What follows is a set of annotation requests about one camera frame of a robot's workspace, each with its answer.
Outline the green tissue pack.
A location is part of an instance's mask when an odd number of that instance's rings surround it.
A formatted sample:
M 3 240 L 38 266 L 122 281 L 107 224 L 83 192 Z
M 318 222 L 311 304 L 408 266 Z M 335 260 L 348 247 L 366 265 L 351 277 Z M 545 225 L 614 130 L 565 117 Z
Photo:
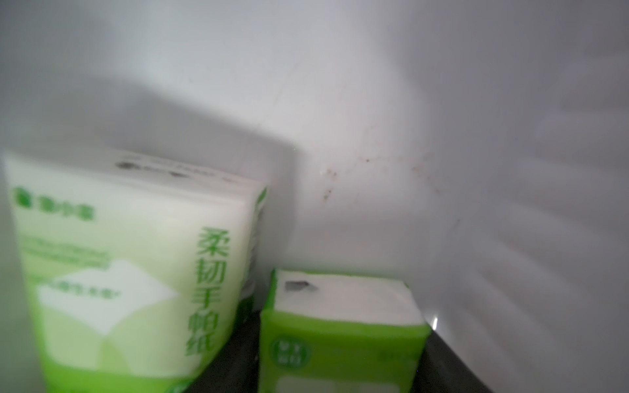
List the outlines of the green tissue pack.
M 252 311 L 267 186 L 107 148 L 3 165 L 47 391 L 185 391 Z
M 260 392 L 409 392 L 432 328 L 400 280 L 276 269 Z

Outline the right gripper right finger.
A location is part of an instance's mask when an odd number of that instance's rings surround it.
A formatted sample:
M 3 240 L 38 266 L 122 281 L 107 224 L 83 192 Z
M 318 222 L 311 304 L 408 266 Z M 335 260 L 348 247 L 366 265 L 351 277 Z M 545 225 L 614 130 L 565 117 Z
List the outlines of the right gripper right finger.
M 427 339 L 419 360 L 412 393 L 491 393 L 436 333 Z

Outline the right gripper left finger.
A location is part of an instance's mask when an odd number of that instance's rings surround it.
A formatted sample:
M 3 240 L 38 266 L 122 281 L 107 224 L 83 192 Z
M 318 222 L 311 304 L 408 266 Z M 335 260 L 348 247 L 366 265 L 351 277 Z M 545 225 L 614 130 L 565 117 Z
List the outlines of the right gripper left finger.
M 184 393 L 255 393 L 260 366 L 260 311 L 254 312 Z

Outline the white plastic storage box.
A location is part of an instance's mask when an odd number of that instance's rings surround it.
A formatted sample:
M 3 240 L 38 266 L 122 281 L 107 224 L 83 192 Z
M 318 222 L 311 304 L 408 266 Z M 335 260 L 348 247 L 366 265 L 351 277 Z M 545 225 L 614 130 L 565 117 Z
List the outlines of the white plastic storage box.
M 267 183 L 257 301 L 387 275 L 492 391 L 628 389 L 625 1 L 4 1 L 46 142 Z

